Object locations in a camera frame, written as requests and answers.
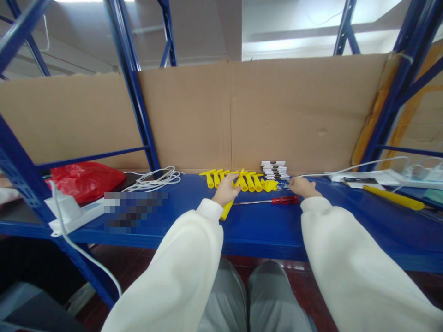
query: gray pants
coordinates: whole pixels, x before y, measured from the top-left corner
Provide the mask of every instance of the gray pants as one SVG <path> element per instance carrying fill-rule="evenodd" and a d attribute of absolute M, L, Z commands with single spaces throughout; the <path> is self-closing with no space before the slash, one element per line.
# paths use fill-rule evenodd
<path fill-rule="evenodd" d="M 278 263 L 267 261 L 258 266 L 249 277 L 246 292 L 235 267 L 221 258 L 198 331 L 248 330 L 317 332 Z"/>

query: white sleeve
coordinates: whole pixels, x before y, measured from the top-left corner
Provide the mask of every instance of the white sleeve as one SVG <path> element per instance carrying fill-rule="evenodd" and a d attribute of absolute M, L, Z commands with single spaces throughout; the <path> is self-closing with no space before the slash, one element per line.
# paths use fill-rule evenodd
<path fill-rule="evenodd" d="M 196 331 L 223 245 L 223 207 L 203 199 L 166 233 L 148 269 L 112 308 L 102 332 Z"/>
<path fill-rule="evenodd" d="M 309 262 L 341 332 L 442 331 L 443 312 L 349 211 L 323 197 L 301 208 Z"/>

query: screwdriver shaft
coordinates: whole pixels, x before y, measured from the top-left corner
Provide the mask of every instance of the screwdriver shaft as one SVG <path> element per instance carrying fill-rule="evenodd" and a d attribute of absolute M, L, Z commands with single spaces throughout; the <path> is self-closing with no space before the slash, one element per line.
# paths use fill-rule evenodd
<path fill-rule="evenodd" d="M 242 202 L 242 203 L 234 203 L 233 205 L 242 205 L 242 204 L 257 204 L 257 203 L 268 203 L 271 202 L 271 200 L 268 201 L 255 201 L 255 202 Z"/>

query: person's hand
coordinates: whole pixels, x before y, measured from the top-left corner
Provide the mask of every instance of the person's hand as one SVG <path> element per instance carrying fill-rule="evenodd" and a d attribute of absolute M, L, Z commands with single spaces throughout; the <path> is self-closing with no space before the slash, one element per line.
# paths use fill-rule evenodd
<path fill-rule="evenodd" d="M 235 178 L 238 177 L 238 174 L 227 175 L 218 185 L 218 189 L 212 200 L 216 203 L 219 203 L 221 206 L 225 206 L 234 198 L 236 198 L 239 195 L 241 188 L 233 188 L 232 182 Z"/>
<path fill-rule="evenodd" d="M 305 178 L 296 177 L 292 178 L 289 184 L 290 190 L 296 195 L 302 196 L 303 198 L 309 197 L 323 197 L 318 191 L 315 190 L 315 182 L 309 182 Z"/>

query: yellow plastic part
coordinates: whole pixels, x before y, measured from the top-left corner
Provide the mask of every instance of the yellow plastic part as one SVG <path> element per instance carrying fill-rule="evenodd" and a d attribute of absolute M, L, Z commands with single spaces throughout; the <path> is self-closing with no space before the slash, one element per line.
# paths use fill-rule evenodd
<path fill-rule="evenodd" d="M 220 181 L 222 181 L 225 178 L 225 175 L 228 175 L 229 172 L 229 170 L 220 172 Z"/>
<path fill-rule="evenodd" d="M 244 175 L 246 175 L 248 172 L 245 172 L 245 169 L 242 168 L 240 171 L 239 179 L 237 180 L 237 183 L 240 183 L 241 191 L 248 191 L 248 184 L 246 183 L 245 179 L 243 178 Z"/>
<path fill-rule="evenodd" d="M 214 181 L 212 180 L 211 174 L 214 173 L 216 170 L 211 170 L 207 172 L 200 173 L 199 175 L 206 175 L 206 182 L 208 183 L 208 188 L 212 189 L 214 188 Z"/>
<path fill-rule="evenodd" d="M 396 193 L 391 193 L 386 190 L 381 190 L 378 188 L 373 188 L 373 187 L 368 187 L 368 186 L 364 186 L 363 188 L 373 194 L 379 195 L 383 198 L 386 198 L 389 201 L 403 205 L 403 206 L 410 208 L 414 211 L 423 210 L 423 208 L 425 207 L 423 202 L 419 202 L 419 201 L 413 200 L 411 198 L 407 198 L 405 196 L 402 196 L 402 195 L 399 195 Z"/>
<path fill-rule="evenodd" d="M 266 185 L 266 192 L 270 192 L 271 190 L 277 190 L 277 185 L 278 182 L 277 181 L 270 181 L 267 185 Z"/>
<path fill-rule="evenodd" d="M 255 185 L 254 185 L 254 181 L 251 178 L 251 175 L 254 175 L 257 172 L 248 172 L 246 174 L 246 183 L 248 184 L 248 190 L 250 192 L 254 192 L 255 191 Z"/>
<path fill-rule="evenodd" d="M 254 174 L 252 177 L 254 178 L 254 186 L 256 192 L 261 192 L 263 190 L 262 184 L 258 177 L 263 176 L 264 174 Z"/>
<path fill-rule="evenodd" d="M 218 188 L 218 185 L 220 184 L 220 178 L 218 176 L 218 173 L 222 172 L 223 169 L 216 170 L 212 175 L 214 175 L 214 186 Z"/>
<path fill-rule="evenodd" d="M 240 186 L 240 178 L 237 180 L 237 182 L 235 184 L 232 185 L 233 188 L 237 188 L 238 186 Z M 223 207 L 223 213 L 221 214 L 222 216 L 220 217 L 221 221 L 225 221 L 227 218 L 227 215 L 229 214 L 229 211 L 231 210 L 232 204 L 234 203 L 234 200 L 230 201 L 228 204 L 226 204 Z"/>

